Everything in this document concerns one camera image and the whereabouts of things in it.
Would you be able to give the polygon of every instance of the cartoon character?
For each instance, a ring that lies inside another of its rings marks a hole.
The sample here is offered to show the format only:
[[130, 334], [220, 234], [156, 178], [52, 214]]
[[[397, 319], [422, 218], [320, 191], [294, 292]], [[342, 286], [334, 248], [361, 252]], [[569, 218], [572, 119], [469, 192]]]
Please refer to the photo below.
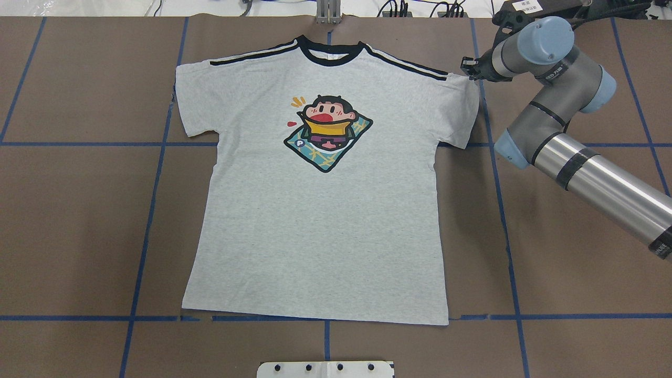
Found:
[[325, 151], [344, 148], [355, 139], [352, 124], [360, 115], [341, 96], [320, 96], [297, 112], [304, 123], [301, 137]]

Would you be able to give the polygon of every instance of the black tape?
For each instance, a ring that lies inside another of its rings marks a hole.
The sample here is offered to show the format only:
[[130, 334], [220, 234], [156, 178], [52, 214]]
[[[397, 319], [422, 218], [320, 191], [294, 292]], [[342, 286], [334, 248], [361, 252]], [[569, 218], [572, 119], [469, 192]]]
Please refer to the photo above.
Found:
[[567, 190], [569, 180], [572, 180], [574, 174], [579, 169], [581, 169], [581, 167], [583, 167], [583, 164], [585, 164], [586, 161], [590, 160], [593, 156], [596, 155], [599, 154], [588, 147], [575, 153], [574, 156], [572, 156], [565, 163], [564, 167], [562, 167], [562, 169], [558, 172], [558, 176], [555, 177], [555, 182], [557, 182], [558, 185], [562, 186], [562, 189]]
[[534, 165], [534, 161], [537, 160], [537, 156], [539, 155], [539, 152], [550, 142], [551, 139], [557, 137], [558, 135], [563, 134], [560, 131], [556, 131], [555, 133], [552, 133], [551, 135], [548, 136], [548, 138], [544, 139], [542, 144], [537, 147], [537, 151], [534, 151], [534, 155], [532, 155], [532, 165]]
[[648, 250], [662, 259], [667, 258], [672, 252], [672, 226], [663, 231], [653, 243], [649, 244]]
[[533, 107], [535, 107], [535, 108], [541, 110], [542, 112], [548, 114], [549, 117], [553, 118], [553, 119], [554, 119], [557, 123], [559, 123], [560, 126], [562, 126], [563, 128], [564, 128], [565, 126], [567, 126], [567, 122], [565, 122], [562, 118], [560, 118], [560, 116], [559, 116], [558, 114], [555, 114], [554, 111], [552, 111], [551, 109], [547, 108], [546, 106], [543, 106], [543, 105], [539, 104], [539, 103], [536, 102], [536, 101], [530, 101], [530, 105], [532, 105]]
[[555, 79], [559, 78], [567, 72], [569, 66], [571, 66], [576, 61], [577, 57], [579, 57], [579, 53], [580, 51], [576, 46], [572, 47], [572, 49], [569, 51], [569, 54], [557, 62], [553, 68], [539, 76], [535, 76], [534, 78], [537, 79], [541, 84], [547, 86], [552, 85], [552, 82]]

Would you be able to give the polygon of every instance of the shirt sleeve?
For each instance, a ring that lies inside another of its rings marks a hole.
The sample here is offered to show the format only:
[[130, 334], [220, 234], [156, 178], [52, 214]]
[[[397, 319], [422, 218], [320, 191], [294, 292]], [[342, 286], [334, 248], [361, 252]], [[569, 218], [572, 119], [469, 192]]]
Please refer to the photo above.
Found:
[[175, 95], [187, 136], [224, 131], [225, 108], [235, 104], [235, 75], [231, 68], [211, 67], [209, 61], [177, 67]]
[[441, 142], [465, 148], [478, 113], [478, 86], [466, 76], [449, 73], [431, 92], [434, 119], [440, 121], [430, 124], [429, 131]]

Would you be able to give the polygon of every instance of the cartoon graphic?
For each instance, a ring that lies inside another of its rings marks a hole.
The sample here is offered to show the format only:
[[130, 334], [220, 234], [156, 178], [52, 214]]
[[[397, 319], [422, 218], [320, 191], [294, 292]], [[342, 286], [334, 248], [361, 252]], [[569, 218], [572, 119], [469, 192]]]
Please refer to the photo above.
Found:
[[[293, 100], [295, 108], [306, 103], [303, 97]], [[285, 145], [322, 172], [331, 171], [373, 124], [373, 120], [359, 114], [341, 96], [318, 95], [297, 114], [303, 125], [285, 139]]]

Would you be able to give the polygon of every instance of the gray t-shirt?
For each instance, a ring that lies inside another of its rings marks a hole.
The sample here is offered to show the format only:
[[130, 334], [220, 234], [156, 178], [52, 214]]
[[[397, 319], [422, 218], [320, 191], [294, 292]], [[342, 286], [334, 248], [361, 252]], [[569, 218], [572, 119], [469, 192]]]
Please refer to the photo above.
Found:
[[176, 92], [187, 135], [220, 135], [182, 307], [448, 324], [434, 153], [465, 148], [473, 82], [301, 36]]

